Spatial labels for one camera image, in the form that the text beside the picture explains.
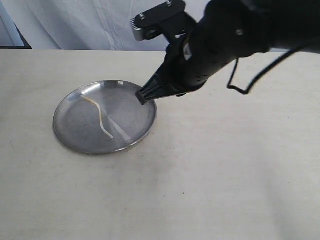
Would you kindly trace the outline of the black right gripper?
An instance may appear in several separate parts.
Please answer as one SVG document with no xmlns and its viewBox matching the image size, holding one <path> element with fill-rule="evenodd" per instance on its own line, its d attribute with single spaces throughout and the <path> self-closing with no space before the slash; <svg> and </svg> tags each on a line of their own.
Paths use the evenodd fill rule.
<svg viewBox="0 0 320 240">
<path fill-rule="evenodd" d="M 183 96 L 202 88 L 207 80 L 235 60 L 234 32 L 191 32 L 178 46 L 169 45 L 162 65 L 135 93 L 141 105 L 159 97 Z"/>
</svg>

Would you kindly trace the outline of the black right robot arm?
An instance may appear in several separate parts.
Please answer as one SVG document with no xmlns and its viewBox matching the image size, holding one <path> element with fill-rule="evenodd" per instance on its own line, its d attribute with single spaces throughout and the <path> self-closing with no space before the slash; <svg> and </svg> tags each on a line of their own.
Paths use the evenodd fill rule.
<svg viewBox="0 0 320 240">
<path fill-rule="evenodd" d="M 285 53 L 263 69 L 246 89 L 297 52 L 320 51 L 317 0 L 212 0 L 200 21 L 186 13 L 182 0 L 168 0 L 131 20 L 138 41 L 160 35 L 168 41 L 162 65 L 136 92 L 141 104 L 183 96 L 202 88 L 231 62 L 271 49 Z"/>
</svg>

